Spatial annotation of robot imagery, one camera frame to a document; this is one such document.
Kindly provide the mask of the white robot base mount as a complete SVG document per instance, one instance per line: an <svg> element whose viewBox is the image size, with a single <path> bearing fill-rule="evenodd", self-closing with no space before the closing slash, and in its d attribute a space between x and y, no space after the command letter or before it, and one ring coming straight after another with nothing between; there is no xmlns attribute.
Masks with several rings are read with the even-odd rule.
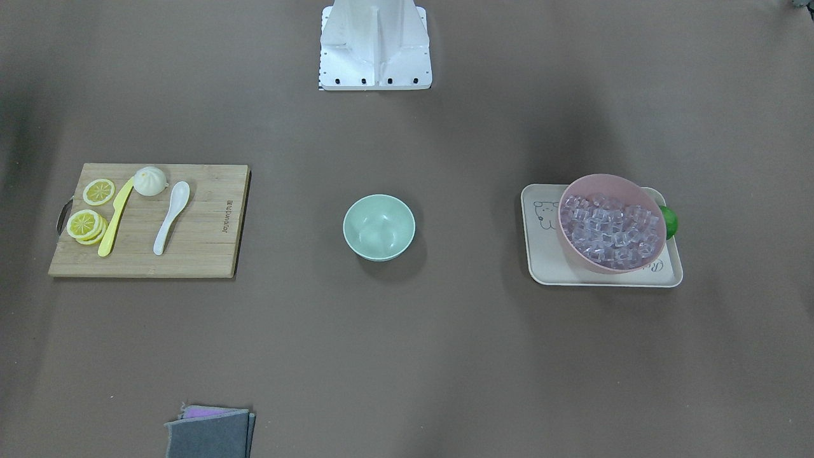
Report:
<svg viewBox="0 0 814 458"><path fill-rule="evenodd" d="M413 1L335 1L322 10L318 87L427 90L427 12Z"/></svg>

